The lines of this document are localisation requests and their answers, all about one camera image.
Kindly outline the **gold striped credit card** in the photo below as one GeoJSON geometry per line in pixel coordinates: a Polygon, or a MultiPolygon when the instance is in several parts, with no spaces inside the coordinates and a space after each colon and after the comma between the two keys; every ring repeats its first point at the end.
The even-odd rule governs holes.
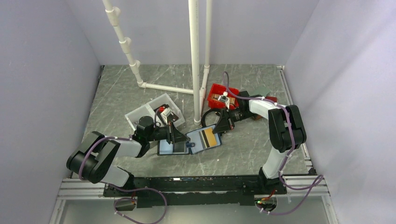
{"type": "Polygon", "coordinates": [[[212,128],[203,129],[199,132],[201,140],[203,141],[203,148],[212,148],[217,146],[217,139],[215,134],[212,132],[212,128]]]}

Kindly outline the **blue card holder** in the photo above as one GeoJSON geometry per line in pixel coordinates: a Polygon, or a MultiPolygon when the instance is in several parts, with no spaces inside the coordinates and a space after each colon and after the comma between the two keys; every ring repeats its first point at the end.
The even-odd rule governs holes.
{"type": "Polygon", "coordinates": [[[186,136],[190,138],[186,143],[190,154],[197,154],[222,144],[220,134],[213,133],[214,127],[215,125],[202,127],[186,134],[186,136]]]}

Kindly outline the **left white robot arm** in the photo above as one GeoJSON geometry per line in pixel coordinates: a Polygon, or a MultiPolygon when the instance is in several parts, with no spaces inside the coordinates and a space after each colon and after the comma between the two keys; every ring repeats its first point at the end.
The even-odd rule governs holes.
{"type": "Polygon", "coordinates": [[[190,140],[181,133],[172,121],[164,126],[156,126],[154,119],[143,116],[139,119],[134,134],[128,138],[105,136],[93,131],[69,156],[66,167],[91,183],[107,182],[115,185],[122,196],[130,195],[134,182],[132,174],[112,165],[116,157],[143,157],[154,141],[164,140],[172,146],[185,146],[190,140]]]}

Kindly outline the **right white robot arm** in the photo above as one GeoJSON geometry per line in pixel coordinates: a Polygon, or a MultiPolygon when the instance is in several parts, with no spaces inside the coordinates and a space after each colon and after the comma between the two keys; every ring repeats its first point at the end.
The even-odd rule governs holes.
{"type": "Polygon", "coordinates": [[[240,105],[229,109],[230,97],[227,92],[219,95],[218,101],[226,107],[220,109],[219,120],[213,133],[225,133],[233,130],[235,122],[258,115],[268,121],[269,140],[272,145],[270,154],[261,168],[264,177],[257,181],[257,187],[264,194],[270,193],[276,186],[275,178],[283,174],[287,158],[301,144],[306,142],[306,131],[296,105],[281,105],[263,96],[234,96],[240,105]]]}

